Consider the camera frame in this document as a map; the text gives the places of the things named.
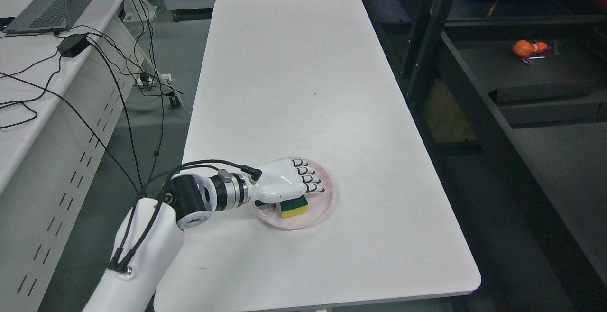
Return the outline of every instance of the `robotic hand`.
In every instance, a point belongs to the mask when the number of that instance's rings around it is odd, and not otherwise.
[[[185,229],[203,223],[215,211],[238,208],[250,201],[276,204],[304,193],[322,193],[321,180],[308,165],[304,159],[280,159],[260,166],[263,175],[257,181],[226,170],[211,177],[181,173],[171,181],[169,204],[177,214],[177,225]]]
[[[182,245],[182,230],[207,221],[215,211],[251,201],[265,204],[322,193],[316,170],[305,159],[284,158],[244,172],[220,169],[210,177],[180,173],[165,183],[164,202],[141,198],[116,234],[108,269],[84,308],[85,312],[145,310],[156,286]],[[122,254],[122,249],[130,249]]]

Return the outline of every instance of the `green scouring pad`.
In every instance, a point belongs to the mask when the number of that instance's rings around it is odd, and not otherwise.
[[[304,196],[280,202],[280,217],[288,219],[308,212],[308,200]]]

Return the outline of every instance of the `pink plate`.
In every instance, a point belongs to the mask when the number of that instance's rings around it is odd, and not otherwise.
[[[251,206],[258,212],[261,219],[268,222],[270,225],[281,229],[295,230],[312,225],[327,213],[333,202],[333,182],[327,171],[312,160],[298,156],[289,157],[289,159],[303,159],[308,161],[308,167],[316,170],[315,176],[321,180],[321,185],[325,189],[325,192],[306,193],[305,197],[308,200],[308,212],[288,219],[280,217],[280,213],[276,207],[260,210],[255,204],[251,204]]]

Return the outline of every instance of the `orange object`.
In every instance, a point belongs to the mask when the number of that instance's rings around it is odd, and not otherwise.
[[[512,53],[520,58],[527,58],[533,54],[543,53],[548,45],[544,42],[530,43],[526,40],[519,40],[512,46]]]

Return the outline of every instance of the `laptop keyboard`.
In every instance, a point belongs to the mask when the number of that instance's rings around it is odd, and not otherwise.
[[[65,0],[54,0],[53,3],[30,25],[30,28],[58,27],[65,19]]]

